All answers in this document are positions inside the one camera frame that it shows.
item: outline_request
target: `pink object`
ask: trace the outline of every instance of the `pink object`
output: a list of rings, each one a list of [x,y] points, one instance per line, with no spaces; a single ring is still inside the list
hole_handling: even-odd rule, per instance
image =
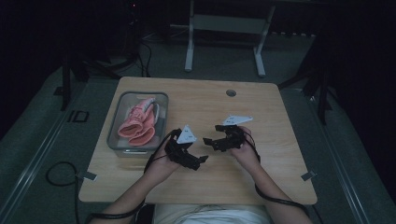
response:
[[[148,98],[134,106],[128,118],[119,127],[119,135],[129,138],[131,146],[145,145],[154,136],[154,101],[155,98]]]

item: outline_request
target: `table top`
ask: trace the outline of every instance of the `table top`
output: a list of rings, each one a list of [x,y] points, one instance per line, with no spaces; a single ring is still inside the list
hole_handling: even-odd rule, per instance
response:
[[[227,90],[236,92],[234,97]],[[180,167],[148,195],[147,203],[263,204],[250,175],[229,152],[214,151],[203,137],[219,139],[215,125],[229,115],[251,116],[243,123],[252,131],[262,167],[296,202],[313,204],[317,196],[307,173],[290,120],[276,85],[192,79],[123,77],[92,155],[88,171],[96,181],[84,180],[83,202],[113,202],[142,174],[147,159],[120,158],[106,144],[118,100],[126,91],[162,91],[169,97],[166,132],[188,124],[197,141],[189,148],[195,157],[209,158],[194,171]]]

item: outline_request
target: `white triangular card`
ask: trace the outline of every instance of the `white triangular card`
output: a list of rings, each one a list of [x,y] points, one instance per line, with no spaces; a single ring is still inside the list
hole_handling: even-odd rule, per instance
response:
[[[197,138],[192,133],[190,126],[186,124],[183,128],[183,131],[181,131],[181,134],[177,139],[177,143],[178,144],[192,143],[195,142],[196,140]]]
[[[228,117],[226,120],[223,121],[223,125],[236,125],[236,124],[240,124],[240,123],[247,122],[250,120],[253,120],[253,117],[230,115],[230,117]]]

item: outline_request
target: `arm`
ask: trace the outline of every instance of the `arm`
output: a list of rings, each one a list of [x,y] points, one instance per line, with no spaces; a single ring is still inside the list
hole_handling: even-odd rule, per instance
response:
[[[166,155],[163,147],[158,150],[154,158],[160,158]],[[104,214],[122,214],[134,210],[149,192],[167,179],[180,165],[163,157],[152,162],[147,171],[129,187],[114,203],[107,207],[102,213]],[[133,217],[123,219],[99,219],[92,220],[91,224],[100,223],[130,223]]]
[[[245,133],[250,134],[250,130],[240,127]],[[262,193],[272,198],[278,198],[291,201],[288,195],[279,188],[274,180],[262,168],[254,149],[245,142],[241,148],[232,148],[231,154],[238,160],[247,172],[252,176],[257,187]],[[275,223],[312,223],[305,212],[294,206],[281,203],[273,203],[264,200],[269,215]]]

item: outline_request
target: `dark background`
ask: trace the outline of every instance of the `dark background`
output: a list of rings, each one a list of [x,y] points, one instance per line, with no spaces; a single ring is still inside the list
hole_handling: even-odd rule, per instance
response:
[[[169,24],[188,24],[185,0],[144,1],[135,9],[139,22],[167,35]],[[131,1],[11,1],[0,6],[3,137],[40,89],[61,66],[65,52],[81,51],[106,61],[124,41]],[[245,16],[250,10],[205,4],[208,10]],[[395,30],[393,3],[312,1],[277,3],[270,30],[316,35],[304,64],[326,63],[340,105],[351,119],[392,199],[396,199]]]

